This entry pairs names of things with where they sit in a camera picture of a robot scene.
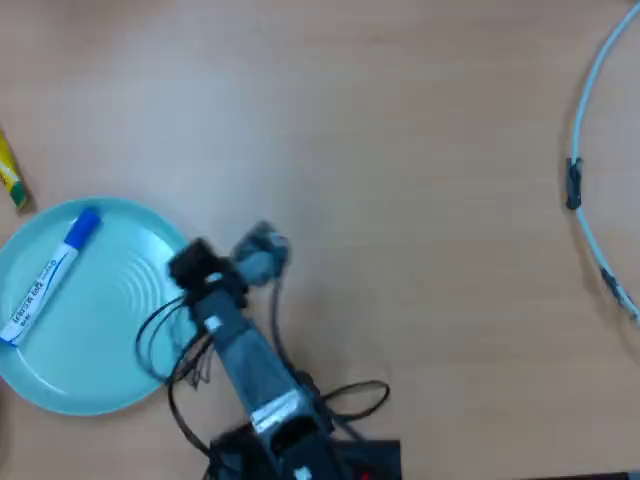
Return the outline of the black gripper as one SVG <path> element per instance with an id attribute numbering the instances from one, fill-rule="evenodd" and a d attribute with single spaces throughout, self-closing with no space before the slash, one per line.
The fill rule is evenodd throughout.
<path id="1" fill-rule="evenodd" d="M 238 308 L 246 308 L 248 284 L 229 257 L 216 255 L 210 244 L 197 238 L 168 262 L 168 272 L 192 307 L 209 294 L 222 290 Z"/>

